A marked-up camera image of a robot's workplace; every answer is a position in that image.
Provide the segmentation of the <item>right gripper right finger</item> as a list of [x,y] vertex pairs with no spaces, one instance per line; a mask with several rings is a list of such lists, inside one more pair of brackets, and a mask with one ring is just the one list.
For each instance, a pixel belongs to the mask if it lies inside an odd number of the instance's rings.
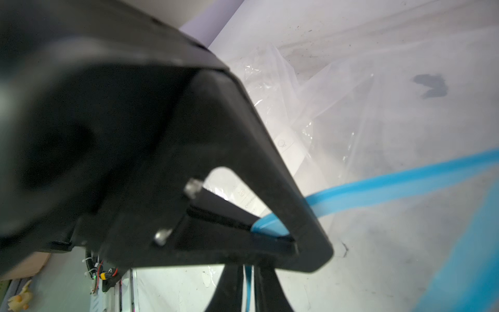
[[256,312],[293,312],[275,269],[255,267],[255,310]]

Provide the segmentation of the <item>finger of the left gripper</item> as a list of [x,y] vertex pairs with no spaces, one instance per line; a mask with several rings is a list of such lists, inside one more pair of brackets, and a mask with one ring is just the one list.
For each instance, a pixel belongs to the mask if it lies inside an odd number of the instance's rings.
[[[232,170],[290,234],[277,239],[206,217],[218,209],[184,192],[216,168]],[[125,267],[257,265],[314,272],[333,247],[301,195],[247,93],[230,74],[199,71],[172,110],[154,152],[133,169],[100,253]]]

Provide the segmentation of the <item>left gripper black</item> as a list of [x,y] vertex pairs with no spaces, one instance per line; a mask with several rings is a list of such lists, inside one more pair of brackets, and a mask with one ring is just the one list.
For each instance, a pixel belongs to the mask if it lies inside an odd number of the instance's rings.
[[124,1],[1,2],[1,272],[154,145],[205,46]]

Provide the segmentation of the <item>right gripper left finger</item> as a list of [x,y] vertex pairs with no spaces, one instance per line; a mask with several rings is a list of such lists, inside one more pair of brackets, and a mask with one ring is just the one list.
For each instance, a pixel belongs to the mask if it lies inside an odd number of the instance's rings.
[[214,295],[205,312],[242,311],[244,267],[226,265],[222,271]]

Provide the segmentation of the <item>clear zip top bag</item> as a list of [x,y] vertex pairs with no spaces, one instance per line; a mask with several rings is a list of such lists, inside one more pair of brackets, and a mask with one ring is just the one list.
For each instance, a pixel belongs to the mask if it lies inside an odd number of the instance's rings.
[[498,27],[336,57],[309,80],[219,34],[335,248],[295,311],[498,310]]

